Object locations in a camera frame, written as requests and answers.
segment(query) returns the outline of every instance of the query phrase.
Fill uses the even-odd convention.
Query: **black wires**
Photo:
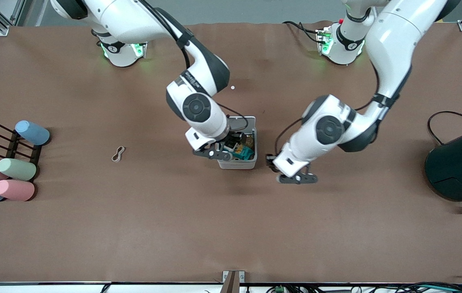
[[[178,41],[177,35],[175,34],[171,26],[169,26],[169,24],[166,22],[164,17],[162,17],[162,15],[158,13],[158,11],[156,11],[156,9],[153,6],[149,5],[149,3],[146,2],[146,0],[139,0],[139,1],[140,3],[142,3],[142,5],[144,5],[151,12],[151,14],[158,20],[158,22],[162,24],[162,26],[169,32],[171,37],[173,37],[175,41]],[[186,52],[186,49],[180,48],[180,50],[182,50],[182,54],[184,55],[184,60],[186,61],[186,68],[189,68],[191,65],[190,65],[190,61],[189,61],[189,57]]]
[[[324,44],[325,42],[324,41],[318,41],[317,39],[314,39],[313,37],[311,37],[311,35],[309,35],[309,33],[313,33],[313,34],[317,34],[316,31],[313,31],[313,30],[307,30],[303,24],[300,22],[299,24],[296,24],[295,22],[291,22],[291,21],[287,21],[287,22],[282,22],[283,24],[292,24],[293,26],[296,26],[296,28],[299,28],[300,30],[302,30],[305,35],[307,35],[307,37],[309,37],[309,39],[311,39],[313,42],[316,42],[318,44]]]
[[[455,115],[459,115],[459,116],[462,116],[462,113],[459,113],[459,112],[454,112],[454,111],[439,111],[437,113],[434,113],[433,115],[430,116],[430,118],[428,119],[428,123],[426,123],[426,127],[428,128],[428,133],[430,133],[430,135],[440,144],[440,145],[444,145],[445,143],[441,142],[441,140],[434,134],[434,132],[432,131],[431,129],[431,120],[441,114],[441,113],[451,113],[451,114],[455,114]]]
[[[229,107],[226,107],[226,106],[224,106],[224,105],[222,105],[222,104],[220,104],[220,103],[216,103],[216,104],[218,104],[218,106],[220,106],[220,107],[226,109],[227,111],[231,111],[231,112],[235,113],[236,115],[242,117],[242,118],[245,120],[245,126],[240,127],[240,128],[237,128],[237,129],[231,129],[231,130],[229,130],[230,132],[242,131],[242,130],[245,130],[245,128],[248,128],[248,126],[249,126],[249,120],[247,120],[247,118],[245,118],[244,115],[242,115],[242,114],[236,112],[235,110],[233,110],[233,109],[231,109],[231,108],[229,108]]]
[[[274,141],[274,155],[277,156],[280,154],[281,150],[278,152],[278,141],[281,139],[283,134],[287,132],[292,126],[296,125],[296,123],[300,122],[303,118],[299,118],[298,120],[292,122],[289,126],[287,126],[283,131],[280,132],[280,135],[276,137],[276,140]]]

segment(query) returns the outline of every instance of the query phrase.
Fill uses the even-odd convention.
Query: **brown table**
[[[190,153],[188,125],[164,96],[184,66],[171,40],[116,68],[86,27],[0,37],[0,123],[28,119],[53,134],[37,197],[0,202],[0,281],[212,281],[242,269],[249,282],[462,282],[462,214],[422,171],[435,146],[428,117],[462,112],[456,24],[435,24],[419,43],[376,143],[319,158],[320,181],[307,186],[277,184],[263,157],[318,95],[365,104],[376,87],[367,55],[333,65],[282,24],[191,29],[231,69],[236,89],[216,100],[257,118],[254,170]],[[433,127],[448,140],[462,135],[462,118]],[[127,150],[112,163],[119,145]]]

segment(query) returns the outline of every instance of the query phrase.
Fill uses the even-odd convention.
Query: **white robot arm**
[[[210,52],[194,35],[160,8],[145,0],[50,0],[61,16],[78,19],[92,27],[104,48],[106,57],[116,66],[133,64],[142,56],[139,44],[171,37],[193,56],[195,62],[167,86],[169,107],[191,128],[186,133],[193,153],[228,161],[228,152],[214,145],[227,137],[229,123],[219,105],[212,99],[229,83],[229,68],[222,59]]]
[[[311,161],[339,146],[358,152],[374,141],[378,127],[399,98],[412,69],[417,42],[436,20],[447,0],[392,0],[366,36],[366,50],[378,76],[378,88],[364,114],[333,95],[314,100],[302,116],[302,126],[272,161],[281,183],[315,183],[303,173]]]

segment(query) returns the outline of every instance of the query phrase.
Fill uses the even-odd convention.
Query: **velcro strap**
[[[384,96],[382,94],[375,94],[372,97],[372,101],[378,102],[379,104],[391,108],[395,101],[399,98],[399,95],[395,96],[395,98],[389,98],[387,96]]]
[[[192,37],[194,37],[193,33],[188,28],[186,28],[184,33],[177,40],[178,48],[184,48]]]

